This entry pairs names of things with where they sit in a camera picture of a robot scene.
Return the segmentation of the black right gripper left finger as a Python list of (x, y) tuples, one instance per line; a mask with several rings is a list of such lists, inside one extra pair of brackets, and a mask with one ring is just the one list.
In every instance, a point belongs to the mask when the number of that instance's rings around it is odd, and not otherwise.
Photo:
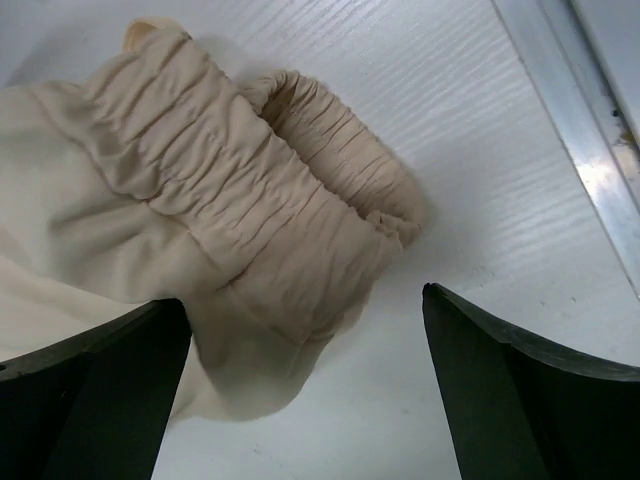
[(151, 478), (190, 341), (163, 300), (3, 361), (2, 478)]

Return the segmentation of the aluminium rail right side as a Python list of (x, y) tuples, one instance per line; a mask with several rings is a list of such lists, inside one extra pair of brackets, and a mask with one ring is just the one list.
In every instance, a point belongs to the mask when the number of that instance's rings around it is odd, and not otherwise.
[(631, 288), (639, 288), (639, 145), (575, 1), (497, 1), (500, 17)]

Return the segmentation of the beige trousers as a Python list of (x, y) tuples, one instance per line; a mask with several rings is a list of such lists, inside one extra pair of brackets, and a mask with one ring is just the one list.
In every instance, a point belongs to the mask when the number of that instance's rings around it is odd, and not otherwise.
[(237, 85), (178, 24), (139, 19), (84, 82), (1, 92), (1, 355), (175, 298), (193, 340), (173, 415), (264, 417), (426, 217), (323, 84)]

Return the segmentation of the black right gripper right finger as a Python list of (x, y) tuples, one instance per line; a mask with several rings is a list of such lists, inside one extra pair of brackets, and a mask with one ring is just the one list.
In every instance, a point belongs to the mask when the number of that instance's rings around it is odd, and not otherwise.
[(422, 311), (464, 479), (636, 479), (639, 370), (504, 321), (438, 285)]

